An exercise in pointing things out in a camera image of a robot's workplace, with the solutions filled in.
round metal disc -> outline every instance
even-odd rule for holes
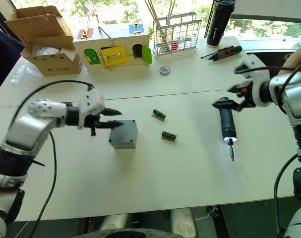
[[[160,72],[161,74],[163,74],[163,75],[167,75],[167,74],[170,73],[170,69],[169,69],[168,67],[166,67],[166,66],[163,66],[163,67],[161,67],[161,68],[159,69],[159,72]]]

plastic bag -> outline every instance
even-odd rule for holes
[[[22,80],[39,80],[43,79],[43,74],[39,71],[39,69],[29,61],[25,60],[22,66],[19,67],[14,77],[11,79],[12,83],[19,83]]]

black screwdriver handle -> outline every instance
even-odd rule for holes
[[[220,98],[220,101],[228,100],[227,97]],[[224,141],[236,138],[236,130],[231,109],[219,109],[221,117],[221,129]]]
[[[214,54],[209,58],[209,60],[213,60],[213,61],[221,60],[221,59],[224,59],[224,58],[227,58],[227,57],[230,57],[230,56],[237,55],[237,54],[239,54],[241,51],[242,51],[241,46],[235,46],[235,47],[228,48],[228,49],[226,49],[226,50],[223,50],[223,51],[219,51],[219,52],[214,53]]]

wire dish rack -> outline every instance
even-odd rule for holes
[[[183,55],[185,50],[196,51],[199,30],[202,20],[195,12],[172,15],[169,25],[166,25],[167,17],[158,19],[161,26],[155,22],[154,26],[154,50],[156,59],[159,56]]]

floor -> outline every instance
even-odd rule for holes
[[[294,197],[282,198],[280,201],[281,224],[287,226],[293,214],[301,207]],[[215,225],[215,218],[207,216],[206,208],[192,208],[198,228],[199,238],[272,238],[275,237],[273,200],[223,205],[222,214],[228,234],[220,233],[220,226]],[[42,221],[34,238],[71,238],[97,230],[103,217],[90,219],[90,225],[84,227],[85,219],[67,219]],[[169,230],[169,211],[157,211],[134,214],[133,227]],[[28,237],[34,222],[29,222],[16,236],[26,222],[14,222],[7,226],[7,238]]]

